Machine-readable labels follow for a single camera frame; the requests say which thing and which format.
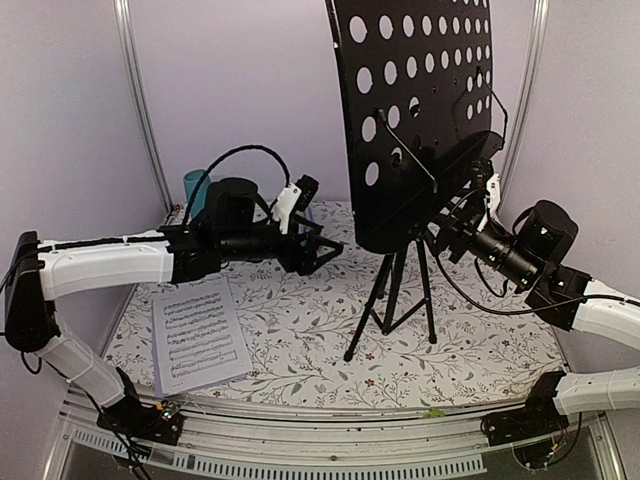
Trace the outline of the black music stand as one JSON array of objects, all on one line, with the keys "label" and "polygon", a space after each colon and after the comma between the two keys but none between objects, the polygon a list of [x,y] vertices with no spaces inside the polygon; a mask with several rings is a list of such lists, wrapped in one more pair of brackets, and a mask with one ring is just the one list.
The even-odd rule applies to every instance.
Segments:
[{"label": "black music stand", "polygon": [[383,258],[362,315],[383,333],[409,248],[420,259],[438,214],[470,194],[471,163],[493,155],[487,1],[331,1],[357,244]]}]

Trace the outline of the sheet music booklet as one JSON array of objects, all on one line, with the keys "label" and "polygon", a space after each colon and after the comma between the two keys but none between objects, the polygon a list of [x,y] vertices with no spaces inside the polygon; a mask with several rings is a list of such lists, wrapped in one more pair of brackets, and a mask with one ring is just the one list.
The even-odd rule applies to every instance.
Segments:
[{"label": "sheet music booklet", "polygon": [[225,384],[252,369],[229,283],[220,275],[156,295],[152,330],[161,397]]}]

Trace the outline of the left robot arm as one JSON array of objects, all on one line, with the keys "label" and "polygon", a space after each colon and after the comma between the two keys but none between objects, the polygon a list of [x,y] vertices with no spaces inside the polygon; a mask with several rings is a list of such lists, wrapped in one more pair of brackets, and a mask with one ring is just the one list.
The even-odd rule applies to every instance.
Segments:
[{"label": "left robot arm", "polygon": [[183,416],[142,404],[128,375],[57,319],[56,299],[128,284],[187,283],[235,261],[275,259],[287,272],[310,275],[343,251],[301,215],[317,189],[314,179],[303,176],[268,206],[254,182],[231,177],[209,184],[203,209],[181,225],[67,243],[42,242],[27,231],[3,281],[4,337],[21,354],[35,354],[81,387],[95,402],[99,427],[175,446]]}]

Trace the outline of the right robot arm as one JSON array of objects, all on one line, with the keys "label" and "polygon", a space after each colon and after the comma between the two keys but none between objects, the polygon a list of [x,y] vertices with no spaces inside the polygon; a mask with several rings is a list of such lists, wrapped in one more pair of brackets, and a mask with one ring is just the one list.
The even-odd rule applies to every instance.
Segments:
[{"label": "right robot arm", "polygon": [[[638,300],[563,265],[578,226],[559,205],[538,201],[508,232],[490,217],[487,204],[470,194],[434,222],[439,232],[426,238],[433,255],[448,249],[456,262],[469,252],[513,282],[517,293],[525,293],[527,312],[547,324],[639,347]],[[481,429],[495,446],[566,428],[574,413],[638,406],[637,368],[590,374],[551,371],[534,383],[523,407],[484,416]]]}]

